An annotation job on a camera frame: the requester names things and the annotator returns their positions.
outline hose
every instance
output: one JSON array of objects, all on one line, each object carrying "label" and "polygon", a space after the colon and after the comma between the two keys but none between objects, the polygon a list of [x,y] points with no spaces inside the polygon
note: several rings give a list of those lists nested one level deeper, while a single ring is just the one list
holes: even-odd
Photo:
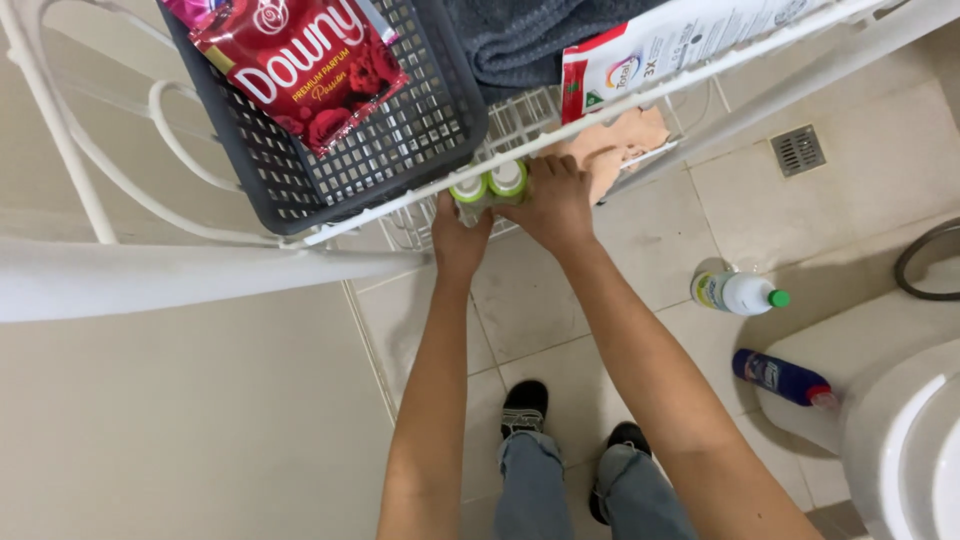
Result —
[{"label": "hose", "polygon": [[900,254],[900,257],[897,258],[897,263],[894,264],[894,280],[897,281],[897,286],[906,291],[907,294],[915,296],[921,300],[932,300],[935,302],[960,300],[960,291],[945,293],[921,291],[908,283],[906,277],[904,276],[906,265],[910,263],[910,260],[915,255],[917,255],[917,252],[923,249],[934,239],[955,231],[960,231],[960,218],[951,219],[946,223],[941,223],[940,225],[924,233],[921,237],[914,240],[914,242],[910,244],[906,250],[903,251],[903,253]]}]

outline ripped jeans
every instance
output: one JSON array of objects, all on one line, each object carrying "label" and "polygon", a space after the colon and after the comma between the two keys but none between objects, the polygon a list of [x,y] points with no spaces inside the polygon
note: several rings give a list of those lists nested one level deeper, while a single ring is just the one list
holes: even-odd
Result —
[{"label": "ripped jeans", "polygon": [[[517,431],[499,451],[503,495],[496,505],[498,540],[567,540],[573,525],[564,500],[564,466],[557,443],[534,431]],[[597,470],[600,511],[613,540],[695,540],[693,526],[673,487],[649,455],[613,445]],[[583,494],[584,504],[587,493]]]}]

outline white detergent package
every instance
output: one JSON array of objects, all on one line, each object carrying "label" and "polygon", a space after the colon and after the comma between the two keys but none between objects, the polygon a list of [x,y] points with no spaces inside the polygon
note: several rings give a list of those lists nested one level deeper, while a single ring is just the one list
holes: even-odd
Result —
[{"label": "white detergent package", "polygon": [[565,124],[830,0],[672,0],[564,49]]}]

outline black sneaker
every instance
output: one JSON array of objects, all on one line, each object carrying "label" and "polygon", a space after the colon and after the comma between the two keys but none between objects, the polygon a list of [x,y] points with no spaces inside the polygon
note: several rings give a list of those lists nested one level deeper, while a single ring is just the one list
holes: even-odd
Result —
[{"label": "black sneaker", "polygon": [[[647,443],[647,438],[643,436],[643,431],[640,430],[640,426],[633,422],[621,422],[616,428],[613,428],[613,431],[610,433],[610,438],[607,440],[607,448],[615,444],[632,446],[644,454],[653,457],[653,453],[650,451],[650,444]],[[608,526],[609,523],[607,523],[607,520],[603,517],[603,513],[600,511],[600,496],[597,495],[596,483],[594,483],[593,489],[590,490],[589,506],[590,515],[593,516],[593,519]]]},{"label": "black sneaker", "polygon": [[543,433],[548,398],[546,386],[539,380],[525,380],[511,388],[507,401],[503,402],[503,419],[500,421],[503,438],[518,430]]}]

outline detergent pouch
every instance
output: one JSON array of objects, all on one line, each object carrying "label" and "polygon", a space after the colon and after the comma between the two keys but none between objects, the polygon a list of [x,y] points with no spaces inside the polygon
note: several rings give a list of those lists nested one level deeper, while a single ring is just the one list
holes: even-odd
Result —
[{"label": "detergent pouch", "polygon": [[829,0],[672,0],[564,49],[563,122],[777,30]]},{"label": "detergent pouch", "polygon": [[406,84],[370,0],[163,0],[227,79],[318,157]]}]

